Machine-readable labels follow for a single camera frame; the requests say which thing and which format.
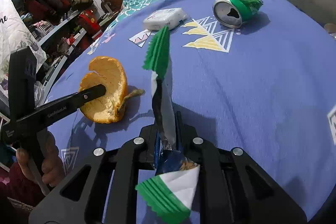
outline white plastic package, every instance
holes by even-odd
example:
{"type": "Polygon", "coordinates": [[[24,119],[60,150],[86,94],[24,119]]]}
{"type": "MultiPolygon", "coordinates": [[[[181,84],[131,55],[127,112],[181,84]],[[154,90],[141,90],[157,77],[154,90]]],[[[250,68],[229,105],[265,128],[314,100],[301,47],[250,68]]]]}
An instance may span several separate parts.
{"type": "Polygon", "coordinates": [[[182,8],[157,10],[147,17],[143,21],[143,24],[149,31],[158,31],[164,26],[168,26],[169,30],[171,30],[186,18],[187,14],[182,10],[182,8]]]}

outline candy wrapper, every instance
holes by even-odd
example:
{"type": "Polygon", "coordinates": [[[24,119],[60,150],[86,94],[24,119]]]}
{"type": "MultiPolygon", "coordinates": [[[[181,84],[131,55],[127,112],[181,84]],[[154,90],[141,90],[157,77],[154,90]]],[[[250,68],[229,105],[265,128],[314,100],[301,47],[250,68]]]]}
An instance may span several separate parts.
{"type": "Polygon", "coordinates": [[[179,224],[190,215],[200,167],[187,159],[182,151],[175,149],[167,26],[157,32],[151,41],[143,68],[152,70],[152,108],[163,148],[156,176],[139,183],[135,189],[164,222],[179,224]]]}

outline maroon sleeve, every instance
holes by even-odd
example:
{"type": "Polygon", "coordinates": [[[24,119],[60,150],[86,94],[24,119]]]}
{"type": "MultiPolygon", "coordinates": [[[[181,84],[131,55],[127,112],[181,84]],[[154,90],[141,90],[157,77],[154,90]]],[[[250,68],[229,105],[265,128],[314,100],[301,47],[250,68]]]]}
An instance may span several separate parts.
{"type": "Polygon", "coordinates": [[[7,184],[0,182],[0,192],[4,196],[34,207],[44,198],[40,187],[23,175],[17,162],[9,170],[9,179],[7,184]]]}

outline silver screw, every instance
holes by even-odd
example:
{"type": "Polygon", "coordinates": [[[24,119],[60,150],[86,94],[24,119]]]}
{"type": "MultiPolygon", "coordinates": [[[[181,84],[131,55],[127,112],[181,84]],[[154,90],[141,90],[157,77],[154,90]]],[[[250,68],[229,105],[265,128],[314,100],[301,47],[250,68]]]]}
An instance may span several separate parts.
{"type": "Polygon", "coordinates": [[[145,140],[141,137],[137,137],[133,140],[135,144],[142,144],[145,140]]]}
{"type": "Polygon", "coordinates": [[[241,156],[243,154],[243,150],[239,147],[236,147],[235,149],[233,149],[233,154],[235,154],[236,156],[241,156]]]}
{"type": "Polygon", "coordinates": [[[96,149],[93,151],[93,154],[94,154],[95,156],[103,155],[103,153],[104,153],[104,149],[102,149],[102,148],[96,148],[96,149]]]}
{"type": "Polygon", "coordinates": [[[200,137],[196,137],[193,139],[193,143],[194,144],[202,144],[203,143],[203,139],[200,137]]]}

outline crushed can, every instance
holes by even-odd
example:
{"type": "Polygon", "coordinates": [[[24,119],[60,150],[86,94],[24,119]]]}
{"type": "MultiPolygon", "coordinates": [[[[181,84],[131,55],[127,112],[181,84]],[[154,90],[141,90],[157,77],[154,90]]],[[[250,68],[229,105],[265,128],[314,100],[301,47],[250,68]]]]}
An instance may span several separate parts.
{"type": "Polygon", "coordinates": [[[224,26],[239,28],[258,12],[262,4],[262,0],[215,0],[213,13],[224,26]]]}

